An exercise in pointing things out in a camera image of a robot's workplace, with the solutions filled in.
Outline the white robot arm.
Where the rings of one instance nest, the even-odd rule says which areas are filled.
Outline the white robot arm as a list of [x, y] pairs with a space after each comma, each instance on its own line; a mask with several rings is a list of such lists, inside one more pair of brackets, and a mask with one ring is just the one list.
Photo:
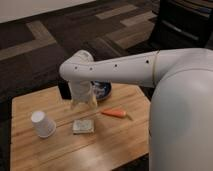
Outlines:
[[59, 73], [74, 105], [95, 102], [93, 81], [152, 87], [149, 171], [213, 171], [213, 50], [156, 50], [102, 61], [79, 50]]

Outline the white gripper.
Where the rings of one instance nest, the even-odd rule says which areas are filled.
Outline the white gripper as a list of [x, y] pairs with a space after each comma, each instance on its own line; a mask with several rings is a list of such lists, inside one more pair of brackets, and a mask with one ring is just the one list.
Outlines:
[[92, 95], [92, 86], [90, 82], [69, 82], [68, 86], [72, 96], [70, 103], [70, 108], [72, 110], [81, 102], [79, 99], [89, 99], [88, 105], [92, 109], [98, 106], [96, 96]]

